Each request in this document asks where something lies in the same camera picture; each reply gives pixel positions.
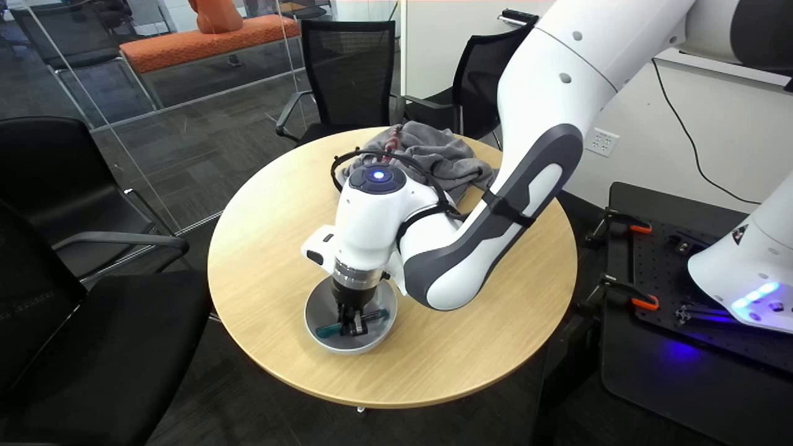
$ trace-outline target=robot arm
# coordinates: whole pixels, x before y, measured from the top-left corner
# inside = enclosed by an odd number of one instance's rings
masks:
[[[408,179],[392,182],[400,174],[389,164],[377,164],[359,174],[364,181],[348,181],[333,242],[328,242],[333,227],[325,227],[304,249],[325,249],[325,268],[342,295],[370,289],[371,280],[389,273],[401,291],[427,306],[464,306],[565,186],[579,160],[582,135],[603,106],[650,56],[685,44],[686,24],[690,34],[697,34],[697,42],[686,42],[690,49],[737,60],[731,51],[737,44],[726,31],[740,4],[738,0],[557,0],[500,76],[504,164],[465,220],[446,213],[416,218],[436,205],[436,195]]]

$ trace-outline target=wall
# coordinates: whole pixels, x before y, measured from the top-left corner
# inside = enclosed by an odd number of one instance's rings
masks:
[[[389,19],[400,0],[334,0],[334,19]]]
[[[551,0],[406,0],[405,94],[429,94],[449,85],[469,34],[504,30],[504,8],[543,11]],[[793,168],[793,94],[776,85],[660,62],[666,92],[685,116],[705,171],[745,197],[763,197]],[[603,111],[594,128],[617,134],[610,156],[584,150],[568,190],[608,205],[612,181],[628,181],[724,207],[750,211],[708,186],[695,165],[691,145],[645,67]]]

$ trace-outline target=mesh chair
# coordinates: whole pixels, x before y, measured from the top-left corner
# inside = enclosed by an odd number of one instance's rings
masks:
[[[63,73],[105,62],[117,62],[123,76],[135,81],[154,106],[138,76],[118,54],[118,36],[105,26],[99,4],[95,3],[97,0],[70,0],[58,4],[32,4],[31,9],[12,8],[9,11],[81,119],[87,119],[87,113],[66,88]]]
[[[85,289],[6,203],[0,253],[0,444],[146,444],[206,326],[206,278]]]
[[[276,134],[308,144],[344,128],[389,124],[394,21],[303,21],[303,56],[311,92],[297,92],[276,120]],[[303,96],[315,96],[320,120],[303,135],[287,119]]]
[[[491,134],[498,119],[498,80],[532,21],[504,34],[473,34],[462,54],[453,85],[427,98],[405,96],[405,119],[453,128],[472,138]]]
[[[89,128],[78,119],[27,116],[0,120],[0,197],[23,213],[66,268],[95,280],[141,249],[164,244],[164,265],[185,253],[131,189],[121,190]]]
[[[282,0],[277,11],[294,19],[328,19],[333,9],[330,0]]]
[[[118,34],[118,30],[123,26],[123,31],[128,36],[136,36],[135,26],[131,26],[131,9],[126,4],[126,0],[89,0],[89,4],[95,8],[95,11],[99,15],[99,21],[107,31]]]

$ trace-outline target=cable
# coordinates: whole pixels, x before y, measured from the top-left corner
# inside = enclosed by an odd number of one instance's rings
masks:
[[[394,3],[392,11],[389,11],[389,19],[394,19],[397,8],[400,8],[400,3]]]
[[[676,119],[679,128],[686,134],[686,138],[690,138],[690,144],[691,144],[695,164],[697,164],[698,176],[702,176],[706,182],[712,182],[713,189],[724,190],[726,195],[731,195],[731,197],[737,197],[737,200],[740,200],[740,203],[762,205],[762,200],[743,197],[743,195],[738,195],[738,192],[728,190],[726,186],[722,186],[722,182],[712,181],[712,179],[705,174],[702,160],[698,160],[697,142],[695,142],[695,135],[691,135],[690,125],[685,124],[685,119],[679,116],[679,111],[675,108],[675,103],[672,103],[672,98],[669,98],[669,94],[666,94],[666,85],[664,85],[664,76],[662,76],[662,68],[660,68],[660,65],[657,65],[657,60],[655,60],[655,56],[651,56],[650,62],[651,62],[651,67],[655,67],[655,76],[660,80],[662,96],[664,96],[666,106],[672,108],[672,113],[675,113],[675,119]]]

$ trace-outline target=table top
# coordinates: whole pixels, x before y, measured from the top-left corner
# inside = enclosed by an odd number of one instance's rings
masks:
[[[364,353],[333,353],[304,330],[304,301],[328,275],[301,255],[333,225],[333,156],[381,128],[334,134],[268,164],[226,205],[209,249],[215,312],[240,350],[280,381],[368,408],[406,408],[473,393],[530,360],[560,324],[578,278],[576,234],[553,200],[491,273],[482,295],[433,312],[400,298],[389,336]],[[465,138],[498,165],[500,150]],[[462,207],[473,207],[469,190]]]

